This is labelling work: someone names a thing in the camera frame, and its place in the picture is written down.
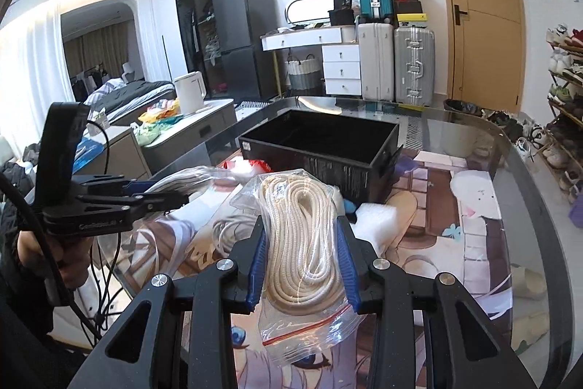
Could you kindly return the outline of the person's left hand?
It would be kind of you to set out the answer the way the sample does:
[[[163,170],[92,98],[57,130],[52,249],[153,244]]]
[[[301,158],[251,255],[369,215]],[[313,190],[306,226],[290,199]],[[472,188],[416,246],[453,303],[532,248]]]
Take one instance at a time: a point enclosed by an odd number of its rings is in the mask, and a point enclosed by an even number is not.
[[[67,289],[81,287],[89,276],[93,238],[60,242],[52,236],[46,236],[46,243],[65,287]],[[48,260],[32,231],[19,232],[17,253],[24,268],[31,269],[39,276],[47,276],[50,273]]]

